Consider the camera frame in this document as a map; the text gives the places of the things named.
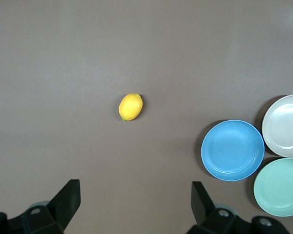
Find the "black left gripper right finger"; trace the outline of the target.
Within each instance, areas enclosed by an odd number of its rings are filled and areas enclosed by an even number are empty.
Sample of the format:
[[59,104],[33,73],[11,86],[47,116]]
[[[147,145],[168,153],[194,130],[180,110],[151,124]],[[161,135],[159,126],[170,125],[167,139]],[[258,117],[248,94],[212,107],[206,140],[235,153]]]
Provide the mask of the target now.
[[191,185],[191,209],[196,224],[188,234],[233,234],[236,215],[226,206],[216,206],[200,181]]

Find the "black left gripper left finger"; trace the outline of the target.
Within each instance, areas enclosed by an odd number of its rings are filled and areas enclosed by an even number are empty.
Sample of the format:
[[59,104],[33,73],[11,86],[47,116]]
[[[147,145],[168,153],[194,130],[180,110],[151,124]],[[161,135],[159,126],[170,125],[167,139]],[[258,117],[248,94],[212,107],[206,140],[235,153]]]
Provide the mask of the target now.
[[71,179],[47,205],[34,206],[21,215],[26,234],[63,234],[81,204],[78,179]]

